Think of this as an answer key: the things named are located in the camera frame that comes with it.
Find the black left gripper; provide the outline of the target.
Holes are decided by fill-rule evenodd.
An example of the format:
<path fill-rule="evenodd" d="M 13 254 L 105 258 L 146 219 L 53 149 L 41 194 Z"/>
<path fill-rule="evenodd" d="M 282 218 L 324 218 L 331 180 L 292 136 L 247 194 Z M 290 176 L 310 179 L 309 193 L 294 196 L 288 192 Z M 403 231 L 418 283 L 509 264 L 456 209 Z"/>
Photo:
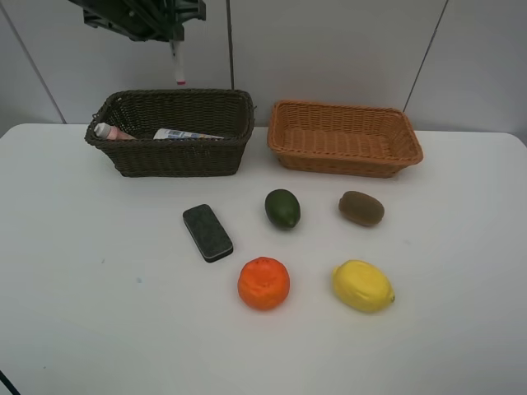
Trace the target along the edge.
<path fill-rule="evenodd" d="M 206 19 L 202 0 L 73 0 L 84 23 L 132 41 L 184 40 L 184 23 Z"/>

